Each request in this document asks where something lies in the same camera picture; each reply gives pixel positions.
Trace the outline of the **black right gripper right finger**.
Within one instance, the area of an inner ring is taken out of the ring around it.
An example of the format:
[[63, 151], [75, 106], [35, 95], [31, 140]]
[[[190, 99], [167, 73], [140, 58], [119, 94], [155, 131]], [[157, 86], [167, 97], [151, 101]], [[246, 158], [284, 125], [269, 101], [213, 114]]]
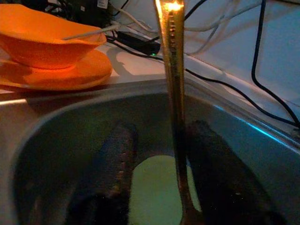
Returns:
[[279, 225], [281, 214], [249, 167], [203, 120], [188, 124], [187, 159], [206, 225]]

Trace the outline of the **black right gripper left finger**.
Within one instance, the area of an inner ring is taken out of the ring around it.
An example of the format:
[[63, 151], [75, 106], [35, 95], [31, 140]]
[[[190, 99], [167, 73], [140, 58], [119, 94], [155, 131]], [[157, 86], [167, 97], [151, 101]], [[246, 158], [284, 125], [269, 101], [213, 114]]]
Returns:
[[138, 134], [119, 121], [86, 167], [67, 208], [69, 225], [127, 225]]

